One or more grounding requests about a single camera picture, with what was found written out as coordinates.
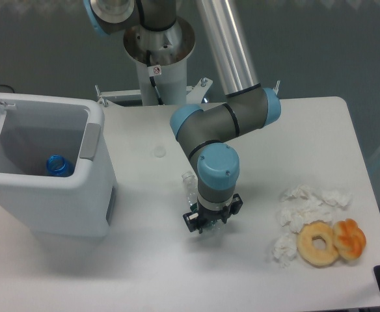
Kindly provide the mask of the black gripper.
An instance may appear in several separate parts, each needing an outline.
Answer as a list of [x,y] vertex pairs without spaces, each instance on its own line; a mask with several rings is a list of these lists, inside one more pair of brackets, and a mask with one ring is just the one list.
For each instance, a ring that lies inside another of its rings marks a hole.
[[243,206],[243,200],[239,194],[234,194],[231,201],[213,203],[210,201],[198,201],[198,210],[185,213],[184,222],[190,232],[197,231],[201,234],[208,222],[220,220],[226,224],[228,219],[239,213]]

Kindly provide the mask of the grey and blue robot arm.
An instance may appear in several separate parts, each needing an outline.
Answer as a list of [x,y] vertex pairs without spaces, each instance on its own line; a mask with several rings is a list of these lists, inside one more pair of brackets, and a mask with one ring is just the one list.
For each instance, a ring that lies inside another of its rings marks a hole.
[[234,1],[198,1],[225,103],[203,109],[187,93],[187,58],[195,47],[192,26],[175,1],[85,1],[96,32],[124,32],[144,105],[176,105],[170,127],[197,179],[197,201],[183,219],[190,231],[226,222],[243,204],[235,193],[239,157],[228,141],[278,120],[277,91],[257,78]]

